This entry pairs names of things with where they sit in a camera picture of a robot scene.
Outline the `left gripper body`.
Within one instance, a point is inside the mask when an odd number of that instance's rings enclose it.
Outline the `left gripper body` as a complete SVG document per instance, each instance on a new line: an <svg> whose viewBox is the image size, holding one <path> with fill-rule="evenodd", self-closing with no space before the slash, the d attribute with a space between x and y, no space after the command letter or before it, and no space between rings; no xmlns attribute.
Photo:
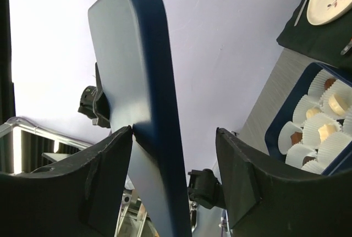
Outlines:
<svg viewBox="0 0 352 237"><path fill-rule="evenodd" d="M93 125L110 129L110 107L103 92L97 63L95 63L95 78L96 86L88 86L84 89L78 112L91 119Z"/></svg>

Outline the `white round chocolate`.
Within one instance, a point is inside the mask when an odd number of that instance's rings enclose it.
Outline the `white round chocolate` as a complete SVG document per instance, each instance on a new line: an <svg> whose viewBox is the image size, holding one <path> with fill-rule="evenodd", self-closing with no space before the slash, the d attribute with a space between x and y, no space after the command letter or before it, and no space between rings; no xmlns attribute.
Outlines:
<svg viewBox="0 0 352 237"><path fill-rule="evenodd" d="M310 119L316 114L321 113L321 110L317 107L310 108L306 111L306 119Z"/></svg>

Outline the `white oval chocolate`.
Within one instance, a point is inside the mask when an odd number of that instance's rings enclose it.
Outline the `white oval chocolate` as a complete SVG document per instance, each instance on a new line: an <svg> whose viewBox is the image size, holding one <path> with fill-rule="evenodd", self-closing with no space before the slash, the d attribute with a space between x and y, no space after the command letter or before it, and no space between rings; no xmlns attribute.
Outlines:
<svg viewBox="0 0 352 237"><path fill-rule="evenodd" d="M328 104L331 110L339 116L343 116L349 108L345 100L338 94L331 95L328 99Z"/></svg>

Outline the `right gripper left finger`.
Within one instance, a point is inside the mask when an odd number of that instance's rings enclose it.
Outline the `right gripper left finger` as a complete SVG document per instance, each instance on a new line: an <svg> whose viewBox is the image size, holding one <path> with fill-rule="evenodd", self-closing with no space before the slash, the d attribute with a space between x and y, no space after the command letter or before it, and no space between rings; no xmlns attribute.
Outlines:
<svg viewBox="0 0 352 237"><path fill-rule="evenodd" d="M133 131L31 173L1 174L1 236L113 236Z"/></svg>

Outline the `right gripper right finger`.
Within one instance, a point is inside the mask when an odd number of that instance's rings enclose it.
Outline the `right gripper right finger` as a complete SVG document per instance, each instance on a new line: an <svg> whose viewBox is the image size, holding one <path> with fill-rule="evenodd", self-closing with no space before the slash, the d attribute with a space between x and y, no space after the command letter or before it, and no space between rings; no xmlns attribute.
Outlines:
<svg viewBox="0 0 352 237"><path fill-rule="evenodd" d="M294 168L223 128L216 152L235 236L351 236L351 171Z"/></svg>

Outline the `dark blue box lid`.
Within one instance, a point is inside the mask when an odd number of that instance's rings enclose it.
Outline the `dark blue box lid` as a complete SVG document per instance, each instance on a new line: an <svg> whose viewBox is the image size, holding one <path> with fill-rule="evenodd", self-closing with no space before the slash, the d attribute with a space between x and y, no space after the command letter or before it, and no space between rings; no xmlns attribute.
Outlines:
<svg viewBox="0 0 352 237"><path fill-rule="evenodd" d="M160 236L191 236L163 0L97 0L88 19L111 128L133 129L128 176Z"/></svg>

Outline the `brown rectangular chocolate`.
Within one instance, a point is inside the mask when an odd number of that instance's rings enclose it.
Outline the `brown rectangular chocolate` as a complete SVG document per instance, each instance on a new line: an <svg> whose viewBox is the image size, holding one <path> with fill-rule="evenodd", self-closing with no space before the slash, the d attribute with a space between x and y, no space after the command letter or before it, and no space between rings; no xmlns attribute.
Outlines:
<svg viewBox="0 0 352 237"><path fill-rule="evenodd" d="M295 145L302 140L303 134L300 132L295 132L290 136L290 138L291 138L291 142L292 142L291 144Z"/></svg>

